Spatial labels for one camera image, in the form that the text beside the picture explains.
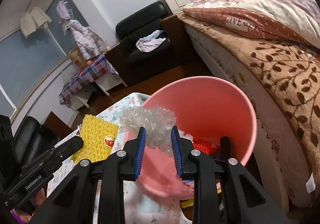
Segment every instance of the yellow scrubber pad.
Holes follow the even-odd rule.
[[[71,159],[75,163],[82,159],[89,159],[91,162],[105,160],[111,154],[118,128],[118,125],[96,116],[85,115],[80,129],[84,145]]]

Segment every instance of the bubble wrap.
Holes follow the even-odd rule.
[[[130,107],[123,111],[119,118],[120,131],[130,131],[134,138],[137,137],[140,127],[147,132],[146,146],[151,149],[159,148],[165,155],[173,157],[171,144],[171,130],[176,123],[175,114],[159,105],[153,109],[143,107]],[[192,136],[185,138],[192,141]]]

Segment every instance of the purple object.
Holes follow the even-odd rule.
[[[25,224],[13,211],[11,211],[11,214],[19,224]]]
[[[70,13],[67,10],[65,1],[60,1],[57,4],[57,12],[60,16],[60,18],[64,20],[69,20],[70,19]]]

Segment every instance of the red logo sticker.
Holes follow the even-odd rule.
[[[104,143],[106,146],[108,147],[113,147],[113,145],[115,144],[114,141],[114,136],[113,135],[108,135],[104,138]]]

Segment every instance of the plaid tablecloth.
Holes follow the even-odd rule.
[[[71,97],[73,97],[84,86],[89,83],[93,83],[98,77],[107,72],[112,73],[114,77],[119,78],[118,72],[106,59],[106,56],[101,54],[90,66],[86,67],[76,75],[71,82],[62,89],[59,95],[60,103],[69,106],[69,99]]]

